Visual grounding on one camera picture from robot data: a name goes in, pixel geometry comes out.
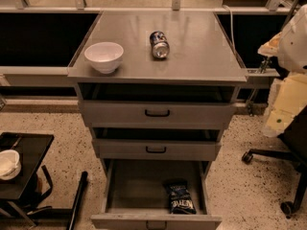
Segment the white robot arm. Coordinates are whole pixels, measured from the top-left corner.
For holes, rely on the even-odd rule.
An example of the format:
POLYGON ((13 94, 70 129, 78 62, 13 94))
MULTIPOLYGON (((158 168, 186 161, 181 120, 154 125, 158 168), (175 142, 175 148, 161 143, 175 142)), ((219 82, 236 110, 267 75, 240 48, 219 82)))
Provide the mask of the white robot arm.
POLYGON ((282 31, 258 49, 265 57, 277 57, 281 68, 289 72, 284 80, 275 80, 265 111, 263 133, 276 137, 307 106, 307 5, 303 5, 282 31))

